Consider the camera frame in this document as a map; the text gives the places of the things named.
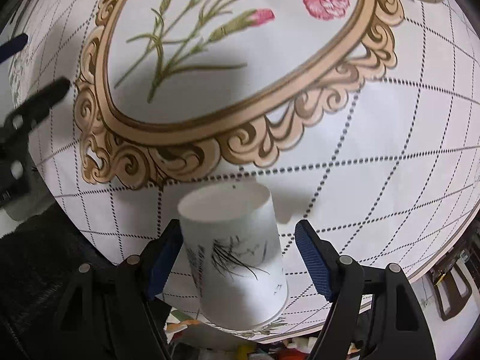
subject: blue gripper pad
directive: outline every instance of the blue gripper pad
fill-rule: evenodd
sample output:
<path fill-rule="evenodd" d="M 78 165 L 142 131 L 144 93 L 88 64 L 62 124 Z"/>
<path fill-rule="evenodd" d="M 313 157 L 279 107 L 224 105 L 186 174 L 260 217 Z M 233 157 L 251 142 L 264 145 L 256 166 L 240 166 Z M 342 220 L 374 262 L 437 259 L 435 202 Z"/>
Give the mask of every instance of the blue gripper pad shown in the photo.
<path fill-rule="evenodd" d="M 313 285 L 320 295 L 325 296 L 327 302 L 333 302 L 336 294 L 332 290 L 331 272 L 311 237 L 318 238 L 309 222 L 302 220 L 297 223 L 295 226 L 295 243 Z"/>

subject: yellow object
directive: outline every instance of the yellow object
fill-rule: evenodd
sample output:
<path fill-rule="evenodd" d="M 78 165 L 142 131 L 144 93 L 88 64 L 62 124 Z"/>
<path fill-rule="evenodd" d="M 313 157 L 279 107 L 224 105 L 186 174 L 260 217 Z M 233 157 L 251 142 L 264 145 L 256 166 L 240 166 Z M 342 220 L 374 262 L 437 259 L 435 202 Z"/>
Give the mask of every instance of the yellow object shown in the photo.
<path fill-rule="evenodd" d="M 255 352 L 255 345 L 240 345 L 237 348 L 236 360 L 248 360 L 248 354 Z"/>

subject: black grass drawing on cup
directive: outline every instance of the black grass drawing on cup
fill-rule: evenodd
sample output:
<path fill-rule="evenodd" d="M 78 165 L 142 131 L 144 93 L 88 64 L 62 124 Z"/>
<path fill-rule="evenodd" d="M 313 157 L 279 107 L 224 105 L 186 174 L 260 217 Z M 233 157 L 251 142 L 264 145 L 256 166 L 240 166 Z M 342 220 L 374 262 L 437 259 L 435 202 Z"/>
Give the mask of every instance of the black grass drawing on cup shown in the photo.
<path fill-rule="evenodd" d="M 248 269 L 255 279 L 258 280 L 255 271 L 264 272 L 266 274 L 270 274 L 267 271 L 258 268 L 256 266 L 247 264 L 241 260 L 242 257 L 246 255 L 255 256 L 256 251 L 260 249 L 260 244 L 256 244 L 252 249 L 246 248 L 243 249 L 243 241 L 240 240 L 238 235 L 235 237 L 230 237 L 229 239 L 215 239 L 213 241 L 213 249 L 212 249 L 212 264 L 214 268 L 222 275 L 230 275 L 233 280 L 233 276 L 242 276 L 243 275 L 237 273 L 235 268 L 243 267 Z M 262 259 L 260 263 L 265 261 L 267 250 L 267 241 L 263 245 L 262 250 Z"/>

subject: pink flower bud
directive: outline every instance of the pink flower bud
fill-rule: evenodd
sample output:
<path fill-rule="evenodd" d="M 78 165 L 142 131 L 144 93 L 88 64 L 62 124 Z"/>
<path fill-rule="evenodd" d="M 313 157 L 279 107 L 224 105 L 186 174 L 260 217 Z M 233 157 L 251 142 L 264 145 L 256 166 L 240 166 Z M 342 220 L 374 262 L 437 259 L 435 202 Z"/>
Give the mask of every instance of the pink flower bud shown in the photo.
<path fill-rule="evenodd" d="M 275 15 L 271 9 L 257 9 L 249 17 L 249 20 L 253 22 L 251 26 L 261 26 L 273 19 L 275 19 Z"/>

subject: textured blue pad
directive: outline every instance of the textured blue pad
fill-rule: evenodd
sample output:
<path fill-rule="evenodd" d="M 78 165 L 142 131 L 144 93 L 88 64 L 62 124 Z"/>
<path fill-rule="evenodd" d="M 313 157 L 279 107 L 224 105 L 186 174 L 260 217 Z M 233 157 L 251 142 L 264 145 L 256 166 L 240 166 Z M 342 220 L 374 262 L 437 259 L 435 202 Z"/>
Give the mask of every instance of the textured blue pad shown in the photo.
<path fill-rule="evenodd" d="M 319 294 L 325 296 L 328 302 L 331 302 L 332 300 L 330 299 L 332 299 L 333 292 L 330 282 L 330 271 L 327 269 L 320 252 L 301 222 L 295 226 L 295 243 L 315 289 Z"/>

